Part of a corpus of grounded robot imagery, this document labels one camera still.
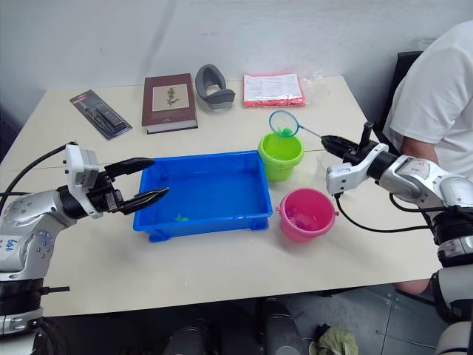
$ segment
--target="blue plastic tray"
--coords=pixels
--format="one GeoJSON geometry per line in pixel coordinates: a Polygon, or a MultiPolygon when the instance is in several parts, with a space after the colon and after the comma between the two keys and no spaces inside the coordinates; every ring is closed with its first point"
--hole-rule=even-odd
{"type": "Polygon", "coordinates": [[[266,229],[273,213],[259,153],[157,158],[143,171],[140,192],[169,187],[135,213],[133,229],[151,242],[230,229],[266,229]]]}

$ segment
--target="brown book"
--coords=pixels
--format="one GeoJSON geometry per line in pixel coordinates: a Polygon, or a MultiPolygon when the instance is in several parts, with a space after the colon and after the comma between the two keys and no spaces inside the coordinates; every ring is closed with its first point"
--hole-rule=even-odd
{"type": "Polygon", "coordinates": [[[145,79],[141,125],[148,134],[197,128],[191,74],[145,79]]]}

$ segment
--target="person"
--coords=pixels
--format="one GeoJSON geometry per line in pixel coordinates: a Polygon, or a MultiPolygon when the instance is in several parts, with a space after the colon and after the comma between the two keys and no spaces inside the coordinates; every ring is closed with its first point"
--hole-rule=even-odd
{"type": "MultiPolygon", "coordinates": [[[[414,62],[395,91],[383,133],[400,153],[473,178],[473,21],[451,28],[414,62]]],[[[396,287],[419,294],[428,284],[396,287]]]]}

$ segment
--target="green plastic bucket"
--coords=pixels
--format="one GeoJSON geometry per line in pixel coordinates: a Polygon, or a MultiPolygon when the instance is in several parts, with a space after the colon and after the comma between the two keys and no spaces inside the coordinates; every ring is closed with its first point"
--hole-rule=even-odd
{"type": "Polygon", "coordinates": [[[265,165],[266,177],[271,181],[286,180],[304,156],[304,146],[296,137],[283,138],[270,133],[259,142],[258,152],[265,165]]]}

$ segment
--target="pink plastic bucket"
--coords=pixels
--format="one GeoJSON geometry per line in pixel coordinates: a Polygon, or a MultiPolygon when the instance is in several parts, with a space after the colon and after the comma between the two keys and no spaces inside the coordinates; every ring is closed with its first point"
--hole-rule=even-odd
{"type": "Polygon", "coordinates": [[[295,242],[308,242],[327,233],[338,215],[327,196],[308,188],[289,192],[276,210],[281,215],[281,229],[295,242]]]}

